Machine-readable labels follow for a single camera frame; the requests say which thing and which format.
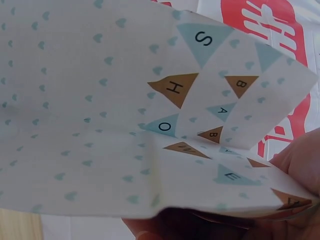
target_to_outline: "pennant flag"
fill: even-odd
[[[235,105],[236,105],[236,102],[225,104],[225,105],[219,105],[219,106],[210,106],[210,107],[207,107],[207,110],[213,115],[215,115],[217,118],[226,122],[227,118],[229,117],[229,114],[231,113]]]
[[[235,95],[241,98],[259,76],[224,76]]]
[[[201,68],[234,30],[229,26],[201,23],[183,23],[177,29]]]
[[[217,184],[228,185],[245,185],[245,186],[261,186],[260,181],[253,181],[249,178],[241,176],[240,174],[230,170],[229,168],[219,164],[218,177],[213,179]]]
[[[263,73],[282,56],[281,52],[261,42],[255,42],[255,49],[258,54],[261,71]]]
[[[291,195],[273,188],[271,188],[271,190],[283,203],[282,207],[280,207],[278,210],[293,209],[312,204],[312,200],[310,199]]]
[[[175,138],[178,117],[179,114],[174,114],[155,120],[144,126],[143,129]]]
[[[177,151],[180,153],[185,153],[185,154],[191,154],[194,156],[210,159],[210,157],[204,155],[202,152],[198,151],[197,149],[193,148],[189,144],[185,142],[178,142],[170,146],[164,147],[164,149],[172,150],[172,151]]]
[[[197,78],[198,73],[167,76],[159,81],[148,82],[155,91],[163,94],[181,109],[186,96]]]
[[[253,168],[270,168],[270,166],[265,165],[261,162],[257,162],[255,160],[250,159],[250,158],[247,158],[247,159]]]
[[[223,126],[220,126],[208,131],[201,132],[198,134],[198,136],[219,144],[222,129],[223,129]]]

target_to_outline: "brown triangle flag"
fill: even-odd
[[[199,133],[198,136],[219,144],[222,128],[223,128],[223,126],[220,126],[220,127],[208,130],[208,131],[204,131],[204,132]]]
[[[189,144],[185,143],[184,141],[178,142],[175,144],[172,144],[170,146],[164,147],[164,149],[172,150],[172,151],[177,151],[185,154],[191,154],[194,156],[210,159],[210,157],[204,155],[202,152],[198,151],[197,149],[193,148]]]
[[[181,109],[198,74],[199,73],[172,75],[159,81],[148,82],[148,84]]]
[[[224,76],[238,98],[250,88],[259,76]]]
[[[282,207],[278,208],[278,210],[293,209],[312,204],[312,200],[310,199],[291,195],[273,188],[271,190],[283,203]]]
[[[253,168],[270,168],[270,166],[265,165],[265,164],[263,164],[261,162],[257,162],[255,160],[250,159],[250,158],[247,158],[247,159],[249,160],[249,163],[251,164],[251,166]]]

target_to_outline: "patterned paper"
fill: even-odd
[[[318,80],[292,58],[157,2],[0,7],[1,208],[133,218],[318,201],[249,151]]]

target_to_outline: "teal heart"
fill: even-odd
[[[50,15],[50,12],[49,11],[46,11],[42,14],[42,18],[45,20],[45,21],[49,21],[49,15]]]
[[[135,156],[134,158],[135,158],[135,159],[137,159],[137,160],[140,160],[140,161],[141,161],[141,160],[142,160],[142,158],[143,158],[143,156],[138,155],[138,156]]]
[[[114,58],[112,56],[108,56],[104,59],[105,64],[111,66],[112,65],[112,61],[114,60]]]
[[[145,169],[145,170],[142,170],[142,171],[140,171],[140,173],[141,173],[142,175],[149,175],[149,174],[150,174],[150,168]]]
[[[217,209],[219,211],[225,211],[225,210],[227,210],[227,204],[219,203],[218,205],[215,206],[215,209]]]
[[[16,14],[16,8],[15,7],[11,8],[10,13],[11,13],[11,15],[14,16]]]
[[[138,127],[141,128],[142,130],[145,129],[146,124],[145,123],[139,123]]]
[[[39,86],[39,89],[42,91],[42,92],[44,92],[46,89],[45,89],[45,85],[40,85]]]
[[[142,115],[144,115],[146,111],[147,111],[147,109],[145,109],[145,108],[139,108],[139,109],[138,109],[138,112],[139,112],[140,114],[142,114]]]
[[[127,175],[127,176],[124,176],[122,179],[123,179],[125,182],[127,182],[127,183],[132,183],[133,180],[134,180],[134,176],[132,176],[132,175]]]
[[[63,151],[60,154],[64,157],[67,157],[70,154],[70,151]]]
[[[175,46],[176,45],[176,41],[178,40],[177,36],[173,36],[170,39],[168,39],[166,42],[170,45],[170,46]]]
[[[128,196],[126,198],[126,200],[131,203],[131,204],[138,204],[139,203],[139,196],[137,195],[131,195],[131,196]]]
[[[102,78],[102,79],[100,79],[99,80],[99,84],[101,85],[101,86],[107,86],[107,81],[108,81],[108,79],[106,79],[106,78]]]
[[[11,119],[8,119],[8,120],[4,121],[4,124],[7,125],[7,126],[9,126],[10,123],[11,123]]]
[[[88,102],[92,102],[92,98],[93,98],[93,96],[92,95],[88,95],[88,96],[86,96],[85,97],[85,100],[87,100]]]
[[[91,164],[93,163],[93,161],[88,160],[88,161],[83,161],[82,165],[86,166],[86,167],[91,167]]]
[[[204,164],[204,161],[202,161],[202,160],[195,160],[195,162],[196,162],[197,164],[201,164],[201,165]]]
[[[288,58],[287,60],[286,60],[286,63],[289,65],[289,66],[291,66],[291,64],[294,62],[295,60],[294,59],[292,59],[292,58]]]
[[[100,115],[101,117],[103,117],[103,118],[106,118],[106,117],[107,117],[107,112],[102,111],[102,112],[99,113],[99,115]]]
[[[227,70],[222,70],[218,74],[223,79],[228,74],[228,71]]]
[[[18,162],[17,160],[10,162],[10,166],[14,167],[17,164],[17,162]]]
[[[35,120],[32,121],[32,124],[35,125],[35,126],[38,126],[39,121],[40,121],[40,120],[37,118],[37,119],[35,119]]]
[[[42,104],[42,107],[44,107],[45,109],[49,109],[49,103],[46,101]]]
[[[118,19],[116,22],[115,22],[115,24],[119,27],[119,28],[124,28],[125,27],[125,24],[126,24],[126,22],[127,22],[127,19],[125,19],[125,18],[120,18],[120,19]]]
[[[17,101],[17,97],[18,97],[17,94],[13,94],[13,95],[12,95],[12,100],[13,100],[13,101]]]
[[[255,65],[255,63],[253,61],[248,61],[248,62],[245,63],[245,68],[248,69],[248,70],[251,70],[253,65]]]
[[[251,115],[247,115],[247,116],[244,117],[245,120],[250,120],[251,118],[252,118]]]
[[[265,97],[258,98],[258,103],[262,104],[266,100]]]
[[[33,214],[39,214],[41,212],[41,209],[43,208],[43,205],[42,204],[37,204],[37,205],[34,205],[32,208],[31,208],[31,213]]]
[[[58,181],[62,181],[64,179],[65,175],[66,174],[64,172],[58,173],[57,175],[54,176],[54,179],[58,180]]]
[[[90,117],[86,117],[85,119],[83,119],[83,121],[88,124],[88,123],[91,122],[91,118]]]
[[[24,146],[20,146],[16,149],[17,152],[21,152],[21,150],[24,148]]]
[[[180,19],[181,19],[181,14],[182,14],[182,11],[174,10],[174,11],[172,12],[172,17],[173,17],[175,20],[180,20]]]
[[[160,195],[157,194],[151,202],[151,207],[155,208],[160,203]]]
[[[103,35],[102,35],[101,33],[98,33],[98,34],[96,34],[96,35],[93,36],[93,40],[94,40],[96,43],[100,44],[102,37],[103,37]]]
[[[41,41],[38,43],[38,48],[44,50],[45,49],[45,42],[44,41]]]
[[[263,87],[264,89],[269,85],[269,82],[268,81],[263,81],[261,83],[261,87]]]
[[[233,48],[233,49],[236,49],[238,44],[240,43],[240,40],[239,39],[233,39],[229,42],[230,46]]]
[[[88,142],[88,143],[84,144],[84,146],[87,147],[87,148],[92,148],[93,145],[94,144],[92,142]]]
[[[154,99],[155,95],[155,92],[149,92],[146,96],[148,97],[148,99]]]
[[[94,5],[97,9],[101,9],[103,3],[104,3],[104,0],[95,0],[94,3],[93,3],[93,5]]]
[[[35,21],[34,23],[32,23],[31,28],[32,28],[33,30],[37,31],[37,30],[38,30],[38,22]]]
[[[64,198],[70,202],[74,202],[78,193],[76,191],[68,192],[64,195]]]
[[[152,71],[153,71],[153,73],[155,74],[155,75],[160,75],[161,74],[161,71],[163,70],[163,68],[161,67],[161,66],[156,66],[156,67],[154,67],[153,69],[152,69]]]
[[[246,193],[244,193],[244,192],[240,192],[239,193],[239,197],[243,198],[243,199],[249,199],[248,195]]]
[[[231,93],[230,90],[224,90],[222,91],[222,95],[225,96],[225,97],[228,97],[228,95]]]
[[[277,82],[279,85],[281,85],[281,84],[284,83],[284,81],[285,81],[285,79],[284,79],[283,77],[280,77],[276,82]]]
[[[189,118],[189,121],[192,123],[195,123],[197,119],[198,119],[197,117],[191,117]]]
[[[44,75],[47,75],[47,69],[45,67],[41,68],[41,72],[44,74]]]
[[[152,53],[156,54],[157,53],[157,50],[159,49],[159,45],[158,44],[151,44],[149,46],[149,49]]]

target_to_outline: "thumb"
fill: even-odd
[[[320,193],[320,128],[290,143],[271,161],[313,194]]]

